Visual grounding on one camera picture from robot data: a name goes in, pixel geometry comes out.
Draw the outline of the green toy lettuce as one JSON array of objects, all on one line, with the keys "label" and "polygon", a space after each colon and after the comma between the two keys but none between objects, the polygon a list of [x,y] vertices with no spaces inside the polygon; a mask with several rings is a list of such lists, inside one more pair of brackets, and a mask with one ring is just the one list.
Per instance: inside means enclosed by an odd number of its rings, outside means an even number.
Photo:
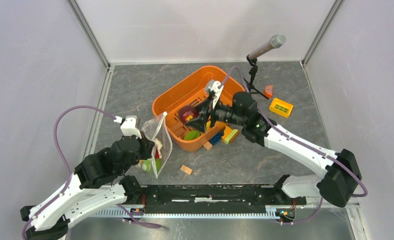
[{"label": "green toy lettuce", "polygon": [[153,171],[156,171],[158,173],[161,169],[161,164],[162,164],[161,159],[155,159],[154,164],[155,164],[155,167],[153,166],[153,161],[150,159],[147,159],[147,160],[144,160],[144,163],[140,167],[142,170],[144,170],[148,173],[153,172]]}]

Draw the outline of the polka dot zip top bag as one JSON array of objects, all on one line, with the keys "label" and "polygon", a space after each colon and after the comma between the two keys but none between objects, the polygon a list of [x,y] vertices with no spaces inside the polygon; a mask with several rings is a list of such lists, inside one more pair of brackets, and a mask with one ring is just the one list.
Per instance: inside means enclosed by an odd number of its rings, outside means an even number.
[{"label": "polka dot zip top bag", "polygon": [[160,176],[173,149],[172,139],[166,125],[167,115],[168,112],[165,111],[146,121],[142,127],[145,136],[154,142],[154,147],[151,148],[151,158],[140,160],[137,166],[147,173],[154,174],[156,179]]}]

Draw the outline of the orange plastic basket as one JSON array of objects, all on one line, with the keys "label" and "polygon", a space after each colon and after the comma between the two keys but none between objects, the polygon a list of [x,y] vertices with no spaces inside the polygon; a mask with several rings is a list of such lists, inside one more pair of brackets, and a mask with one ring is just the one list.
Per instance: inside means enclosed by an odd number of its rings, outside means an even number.
[{"label": "orange plastic basket", "polygon": [[195,106],[207,98],[205,86],[210,80],[222,81],[226,75],[227,73],[219,67],[213,65],[203,66],[153,101],[153,115],[157,116],[167,112],[166,126],[168,132],[181,149],[194,152],[226,127],[225,123],[218,121],[213,128],[208,129],[198,138],[184,140],[185,135],[193,129],[186,127],[178,115],[182,107],[187,105]]}]

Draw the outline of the red toy chili pepper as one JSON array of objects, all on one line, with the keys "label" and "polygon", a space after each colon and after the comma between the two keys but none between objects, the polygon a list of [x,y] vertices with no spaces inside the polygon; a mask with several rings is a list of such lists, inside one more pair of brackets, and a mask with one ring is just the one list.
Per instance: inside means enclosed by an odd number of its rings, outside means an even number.
[{"label": "red toy chili pepper", "polygon": [[158,148],[156,148],[156,150],[155,150],[155,158],[156,159],[160,159],[161,158]]}]

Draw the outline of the dark red toy onion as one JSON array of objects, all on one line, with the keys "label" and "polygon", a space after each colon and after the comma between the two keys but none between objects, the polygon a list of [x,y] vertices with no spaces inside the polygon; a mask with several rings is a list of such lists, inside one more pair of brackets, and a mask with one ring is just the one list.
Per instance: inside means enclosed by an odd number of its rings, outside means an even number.
[{"label": "dark red toy onion", "polygon": [[194,106],[191,105],[186,105],[178,111],[178,116],[182,123],[186,123],[198,117],[198,115],[199,115],[199,111]]}]

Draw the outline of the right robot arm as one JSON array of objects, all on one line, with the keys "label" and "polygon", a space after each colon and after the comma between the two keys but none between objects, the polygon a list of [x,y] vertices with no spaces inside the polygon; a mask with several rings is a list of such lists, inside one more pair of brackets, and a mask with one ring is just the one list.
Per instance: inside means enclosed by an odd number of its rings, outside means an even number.
[{"label": "right robot arm", "polygon": [[273,196],[280,204],[297,197],[322,197],[327,202],[343,208],[352,197],[364,197],[365,190],[356,194],[361,186],[361,172],[353,152],[340,152],[315,145],[296,136],[260,112],[257,102],[248,92],[233,95],[231,105],[224,105],[210,94],[197,106],[186,106],[179,111],[182,122],[200,132],[207,131],[207,122],[241,126],[242,135],[250,142],[276,150],[298,161],[314,174],[289,176],[276,187]]}]

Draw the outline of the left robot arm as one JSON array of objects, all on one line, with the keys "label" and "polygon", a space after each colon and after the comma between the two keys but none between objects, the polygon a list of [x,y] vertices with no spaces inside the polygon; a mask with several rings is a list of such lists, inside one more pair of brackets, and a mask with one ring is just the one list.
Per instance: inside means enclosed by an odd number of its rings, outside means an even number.
[{"label": "left robot arm", "polygon": [[126,172],[140,160],[152,158],[155,146],[145,136],[123,136],[86,156],[52,196],[20,210],[26,222],[22,239],[58,240],[76,223],[106,207],[139,202],[142,188]]}]

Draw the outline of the white toy garlic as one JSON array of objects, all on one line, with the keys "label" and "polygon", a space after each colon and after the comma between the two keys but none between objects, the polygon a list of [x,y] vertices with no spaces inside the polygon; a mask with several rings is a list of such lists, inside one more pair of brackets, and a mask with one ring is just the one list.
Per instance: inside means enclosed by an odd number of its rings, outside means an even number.
[{"label": "white toy garlic", "polygon": [[157,138],[155,138],[155,139],[154,139],[154,143],[155,143],[155,147],[158,148],[158,150],[159,150],[159,152],[160,152],[160,156],[161,156],[161,158],[162,158],[162,153],[161,153],[161,150],[162,150],[162,148],[163,148],[163,143],[162,143],[162,141],[159,140],[159,139],[157,139]]}]

